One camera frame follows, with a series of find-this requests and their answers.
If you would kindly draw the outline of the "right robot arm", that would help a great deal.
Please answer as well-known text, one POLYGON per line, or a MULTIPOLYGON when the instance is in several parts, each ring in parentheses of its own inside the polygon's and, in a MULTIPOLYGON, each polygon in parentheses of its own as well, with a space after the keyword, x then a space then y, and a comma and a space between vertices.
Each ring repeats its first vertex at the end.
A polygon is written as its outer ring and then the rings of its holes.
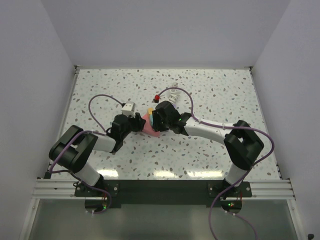
POLYGON ((224 145, 231 166, 222 189, 230 197, 241 190, 243 175, 253 167, 264 148, 264 143, 253 130, 244 129, 249 125, 243 120, 239 120, 231 128, 219 128, 213 122, 204 124, 196 121, 191 113, 180 114, 169 101, 163 101, 155 107, 152 120, 152 128, 156 132, 171 130, 175 134, 201 137, 224 145))

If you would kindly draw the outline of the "yellow plug adapter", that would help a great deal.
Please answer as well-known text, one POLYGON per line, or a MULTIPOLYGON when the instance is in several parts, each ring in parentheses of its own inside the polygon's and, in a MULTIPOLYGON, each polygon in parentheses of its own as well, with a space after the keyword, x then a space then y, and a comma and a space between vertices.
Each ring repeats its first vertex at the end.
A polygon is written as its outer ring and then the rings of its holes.
POLYGON ((153 112, 153 108, 150 107, 150 108, 147 109, 147 113, 148 113, 149 115, 151 115, 152 112, 153 112))

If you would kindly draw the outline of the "pink triangular power strip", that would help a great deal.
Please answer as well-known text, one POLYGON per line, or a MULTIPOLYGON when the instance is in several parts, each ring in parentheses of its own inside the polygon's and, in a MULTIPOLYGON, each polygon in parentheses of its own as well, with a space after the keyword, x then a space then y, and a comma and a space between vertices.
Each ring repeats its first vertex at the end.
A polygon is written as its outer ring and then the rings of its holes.
POLYGON ((150 123, 150 116, 148 113, 146 113, 142 119, 145 120, 145 124, 144 124, 144 127, 143 127, 143 130, 142 132, 145 133, 145 134, 148 134, 150 136, 153 136, 153 137, 159 137, 160 136, 160 132, 159 131, 154 131, 153 128, 152 128, 152 125, 150 123))

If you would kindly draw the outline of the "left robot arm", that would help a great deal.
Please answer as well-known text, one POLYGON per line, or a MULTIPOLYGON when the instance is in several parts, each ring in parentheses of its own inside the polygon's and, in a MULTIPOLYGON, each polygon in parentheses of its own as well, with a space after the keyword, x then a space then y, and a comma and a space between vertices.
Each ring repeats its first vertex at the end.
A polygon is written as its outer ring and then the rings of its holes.
POLYGON ((92 151, 116 153, 131 132, 141 132, 146 120, 139 113, 134 116, 116 115, 106 133, 99 133, 72 125, 50 149, 48 157, 53 161, 49 172, 60 165, 86 184, 86 191, 99 196, 106 189, 104 178, 89 163, 92 151))

